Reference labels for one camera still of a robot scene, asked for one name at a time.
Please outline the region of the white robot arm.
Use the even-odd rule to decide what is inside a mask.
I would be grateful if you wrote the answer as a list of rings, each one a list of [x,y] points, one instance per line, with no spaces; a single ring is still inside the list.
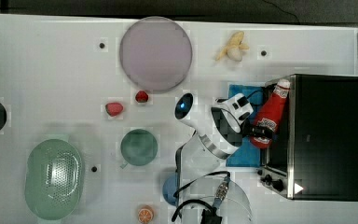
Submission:
[[[245,137],[272,138],[271,129],[249,122],[252,113],[252,105],[242,93],[211,101],[189,92],[177,101],[175,118],[194,132],[175,154],[173,223],[253,223],[246,193],[231,172],[223,169]]]

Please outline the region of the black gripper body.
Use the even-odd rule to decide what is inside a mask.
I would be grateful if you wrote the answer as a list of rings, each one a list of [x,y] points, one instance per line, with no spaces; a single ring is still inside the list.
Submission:
[[[274,132],[268,127],[258,125],[258,124],[251,122],[250,120],[247,119],[241,125],[241,134],[243,136],[272,139]]]

